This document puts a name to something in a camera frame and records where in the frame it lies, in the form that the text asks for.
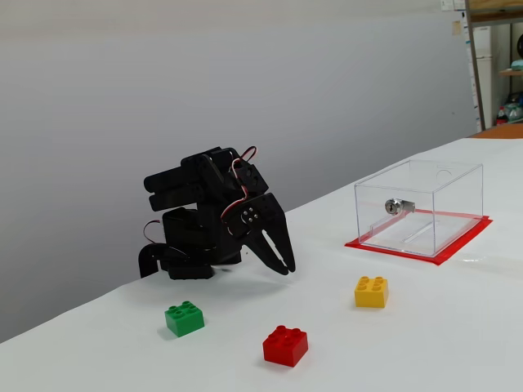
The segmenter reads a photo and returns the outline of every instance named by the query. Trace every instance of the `transparent box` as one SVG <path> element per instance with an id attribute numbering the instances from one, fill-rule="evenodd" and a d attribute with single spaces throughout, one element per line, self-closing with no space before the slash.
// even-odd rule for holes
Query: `transparent box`
<path id="1" fill-rule="evenodd" d="M 409 160 L 354 188 L 359 241 L 370 247 L 434 257 L 483 217 L 481 164 Z"/>

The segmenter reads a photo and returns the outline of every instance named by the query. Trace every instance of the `white table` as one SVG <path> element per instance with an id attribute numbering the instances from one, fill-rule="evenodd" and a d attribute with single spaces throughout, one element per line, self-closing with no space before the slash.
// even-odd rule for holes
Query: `white table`
<path id="1" fill-rule="evenodd" d="M 130 283 L 1 344 L 0 391 L 521 390 L 523 141 L 459 140 L 418 158 L 485 164 L 494 223 L 441 267 L 344 247 L 356 237 L 348 185 L 288 214 L 295 274 L 247 254 L 208 281 Z M 384 310 L 354 307 L 363 275 L 388 279 Z M 206 326 L 176 338 L 163 312 L 184 300 Z M 308 333 L 295 368 L 263 360 L 280 324 Z"/>

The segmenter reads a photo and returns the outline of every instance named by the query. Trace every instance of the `red lego brick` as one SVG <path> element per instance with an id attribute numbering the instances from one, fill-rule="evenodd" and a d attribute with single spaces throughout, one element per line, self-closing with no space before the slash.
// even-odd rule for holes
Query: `red lego brick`
<path id="1" fill-rule="evenodd" d="M 294 368 L 308 349 L 306 332 L 280 325 L 263 342 L 263 357 L 267 362 Z"/>

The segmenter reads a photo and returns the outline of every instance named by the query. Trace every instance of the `yellow lego brick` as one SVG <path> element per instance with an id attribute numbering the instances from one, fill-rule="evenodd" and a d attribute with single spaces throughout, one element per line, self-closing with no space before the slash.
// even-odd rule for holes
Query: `yellow lego brick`
<path id="1" fill-rule="evenodd" d="M 389 297 L 387 280 L 381 276 L 374 279 L 364 276 L 354 290 L 356 306 L 362 308 L 384 308 Z"/>

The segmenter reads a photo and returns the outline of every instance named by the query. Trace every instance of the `gray wall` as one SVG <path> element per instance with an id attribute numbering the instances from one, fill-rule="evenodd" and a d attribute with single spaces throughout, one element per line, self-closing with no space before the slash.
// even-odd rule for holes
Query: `gray wall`
<path id="1" fill-rule="evenodd" d="M 138 278 L 141 228 L 159 216 L 142 180 L 188 154 L 257 145 L 288 210 L 473 133 L 458 16 L 418 11 L 183 32 L 4 25 L 0 341 Z"/>

